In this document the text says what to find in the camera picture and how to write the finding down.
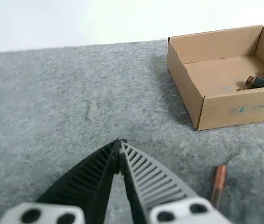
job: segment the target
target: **metal cap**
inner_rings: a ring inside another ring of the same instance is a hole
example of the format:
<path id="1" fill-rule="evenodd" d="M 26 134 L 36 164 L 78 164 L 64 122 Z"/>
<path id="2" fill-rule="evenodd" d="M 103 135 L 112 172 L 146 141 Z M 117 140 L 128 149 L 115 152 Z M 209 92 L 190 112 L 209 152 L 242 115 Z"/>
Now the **metal cap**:
<path id="1" fill-rule="evenodd" d="M 252 85 L 253 85 L 253 83 L 254 83 L 254 81 L 256 80 L 256 78 L 257 78 L 258 76 L 249 76 L 248 78 L 247 78 L 247 80 L 246 80 L 246 83 L 245 83 L 245 85 L 248 87 L 248 88 L 251 88 L 252 87 Z"/>

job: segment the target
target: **gripper jaw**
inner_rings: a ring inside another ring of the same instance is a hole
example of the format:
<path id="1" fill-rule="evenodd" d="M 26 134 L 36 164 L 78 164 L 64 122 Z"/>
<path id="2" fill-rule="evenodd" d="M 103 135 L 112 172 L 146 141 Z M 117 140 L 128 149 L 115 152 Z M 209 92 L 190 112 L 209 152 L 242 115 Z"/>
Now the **gripper jaw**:
<path id="1" fill-rule="evenodd" d="M 122 142 L 120 156 L 135 224 L 149 223 L 155 206 L 197 197 L 173 172 L 143 151 Z"/>

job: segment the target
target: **open cardboard box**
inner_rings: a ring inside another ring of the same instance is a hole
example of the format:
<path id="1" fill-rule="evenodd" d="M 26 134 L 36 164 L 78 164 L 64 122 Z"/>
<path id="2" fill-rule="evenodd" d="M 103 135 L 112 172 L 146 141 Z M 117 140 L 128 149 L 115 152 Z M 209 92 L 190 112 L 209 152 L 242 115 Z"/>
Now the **open cardboard box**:
<path id="1" fill-rule="evenodd" d="M 237 91 L 264 76 L 264 27 L 170 37 L 167 66 L 198 130 L 264 122 L 264 88 Z"/>

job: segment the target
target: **white wall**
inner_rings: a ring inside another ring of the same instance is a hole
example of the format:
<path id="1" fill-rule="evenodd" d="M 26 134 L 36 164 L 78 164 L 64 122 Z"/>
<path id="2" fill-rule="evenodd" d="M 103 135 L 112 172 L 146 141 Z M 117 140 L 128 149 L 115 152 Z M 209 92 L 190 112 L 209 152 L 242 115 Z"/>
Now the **white wall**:
<path id="1" fill-rule="evenodd" d="M 0 0 L 0 51 L 156 40 L 264 24 L 264 0 Z"/>

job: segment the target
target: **black cylinder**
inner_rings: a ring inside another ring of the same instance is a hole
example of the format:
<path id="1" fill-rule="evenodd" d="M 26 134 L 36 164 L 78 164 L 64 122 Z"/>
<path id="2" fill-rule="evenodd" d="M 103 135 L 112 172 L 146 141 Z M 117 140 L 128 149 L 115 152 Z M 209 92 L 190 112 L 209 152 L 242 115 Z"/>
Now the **black cylinder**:
<path id="1" fill-rule="evenodd" d="M 246 81 L 246 86 L 249 89 L 262 88 L 264 87 L 264 78 L 261 78 L 259 76 L 249 76 Z"/>

